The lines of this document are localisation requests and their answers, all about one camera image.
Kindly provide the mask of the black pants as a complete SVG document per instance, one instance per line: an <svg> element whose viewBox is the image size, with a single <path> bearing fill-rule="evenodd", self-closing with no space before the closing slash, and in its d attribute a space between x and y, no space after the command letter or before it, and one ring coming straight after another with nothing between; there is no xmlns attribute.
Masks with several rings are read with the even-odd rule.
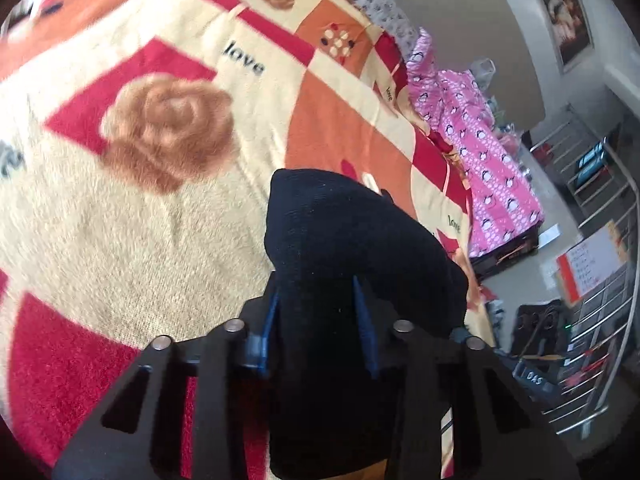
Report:
<svg viewBox="0 0 640 480"><path fill-rule="evenodd" d="M378 345L389 304L427 333L463 324L469 282L439 240L389 198L329 171L271 179L265 250L280 327L269 453L281 479L325 479L390 452L401 376Z"/></svg>

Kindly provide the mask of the pink penguin quilt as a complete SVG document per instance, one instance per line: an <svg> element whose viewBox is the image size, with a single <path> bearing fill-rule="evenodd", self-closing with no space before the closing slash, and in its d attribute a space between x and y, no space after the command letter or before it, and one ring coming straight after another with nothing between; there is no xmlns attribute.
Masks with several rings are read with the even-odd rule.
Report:
<svg viewBox="0 0 640 480"><path fill-rule="evenodd" d="M421 28L407 63L409 94L432 130L454 147L472 193L469 256L478 258L544 221L518 162L494 133L495 119L471 72L441 70Z"/></svg>

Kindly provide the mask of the metal stair railing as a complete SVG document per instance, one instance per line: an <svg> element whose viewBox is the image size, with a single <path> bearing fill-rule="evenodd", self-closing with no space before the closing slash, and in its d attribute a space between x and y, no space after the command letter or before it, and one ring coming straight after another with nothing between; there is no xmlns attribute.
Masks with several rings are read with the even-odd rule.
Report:
<svg viewBox="0 0 640 480"><path fill-rule="evenodd" d="M580 440L608 409L637 311L639 188L618 154L623 131L598 133L569 105L530 148L572 218L570 239L551 260L570 322L564 399L548 417L558 434Z"/></svg>

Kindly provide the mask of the red orange checkered blanket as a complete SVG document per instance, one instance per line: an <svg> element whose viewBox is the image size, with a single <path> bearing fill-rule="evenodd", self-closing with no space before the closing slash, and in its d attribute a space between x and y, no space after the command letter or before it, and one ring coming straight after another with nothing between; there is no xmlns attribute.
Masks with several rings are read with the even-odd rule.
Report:
<svg viewBox="0 0 640 480"><path fill-rule="evenodd" d="M273 173L386 192L462 268L472 186L359 0L47 0L1 43L1 418L50 471L156 335L271 271Z"/></svg>

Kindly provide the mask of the clear plastic bag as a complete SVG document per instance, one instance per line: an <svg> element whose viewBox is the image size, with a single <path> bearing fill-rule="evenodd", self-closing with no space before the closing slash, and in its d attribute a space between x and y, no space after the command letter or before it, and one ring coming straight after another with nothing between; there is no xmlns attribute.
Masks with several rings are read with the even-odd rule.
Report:
<svg viewBox="0 0 640 480"><path fill-rule="evenodd" d="M487 88L490 86L492 78L494 78L497 69L491 58L480 58L470 65L470 72L480 87Z"/></svg>

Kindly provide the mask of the wall calendar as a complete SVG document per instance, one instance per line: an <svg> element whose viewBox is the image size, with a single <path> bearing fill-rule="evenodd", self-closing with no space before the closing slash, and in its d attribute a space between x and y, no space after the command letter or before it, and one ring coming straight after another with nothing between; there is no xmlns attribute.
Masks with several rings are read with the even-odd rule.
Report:
<svg viewBox="0 0 640 480"><path fill-rule="evenodd" d="M615 222L610 220L556 258L556 280L564 301L574 307L585 296L603 285L628 261L626 246Z"/></svg>

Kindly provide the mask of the framed wall picture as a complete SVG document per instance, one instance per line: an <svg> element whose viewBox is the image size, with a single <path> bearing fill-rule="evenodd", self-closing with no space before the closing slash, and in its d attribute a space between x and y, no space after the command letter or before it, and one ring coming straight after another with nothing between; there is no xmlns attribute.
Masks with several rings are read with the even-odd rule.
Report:
<svg viewBox="0 0 640 480"><path fill-rule="evenodd" d="M538 0L558 59L566 74L594 49L591 27L582 0Z"/></svg>

